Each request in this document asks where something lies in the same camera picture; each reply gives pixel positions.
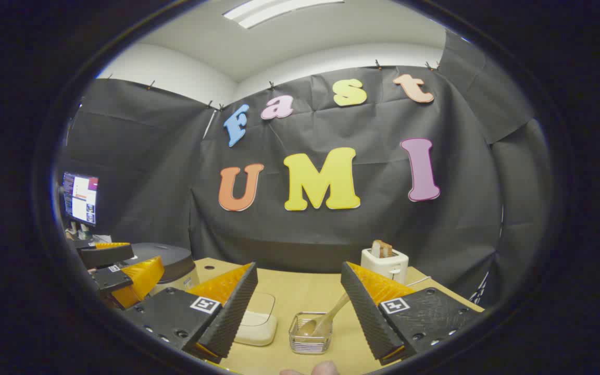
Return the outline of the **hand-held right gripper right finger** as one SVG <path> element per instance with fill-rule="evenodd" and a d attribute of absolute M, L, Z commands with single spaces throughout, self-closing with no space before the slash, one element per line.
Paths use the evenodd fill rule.
<path fill-rule="evenodd" d="M 343 262 L 341 284 L 381 365 L 430 351 L 480 315 L 438 287 L 415 291 L 352 262 Z"/>

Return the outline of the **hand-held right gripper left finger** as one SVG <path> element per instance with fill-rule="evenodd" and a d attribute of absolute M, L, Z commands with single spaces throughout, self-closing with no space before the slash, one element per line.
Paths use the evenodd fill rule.
<path fill-rule="evenodd" d="M 250 262 L 188 292 L 168 287 L 122 315 L 179 351 L 219 363 L 229 355 L 257 283 Z"/>

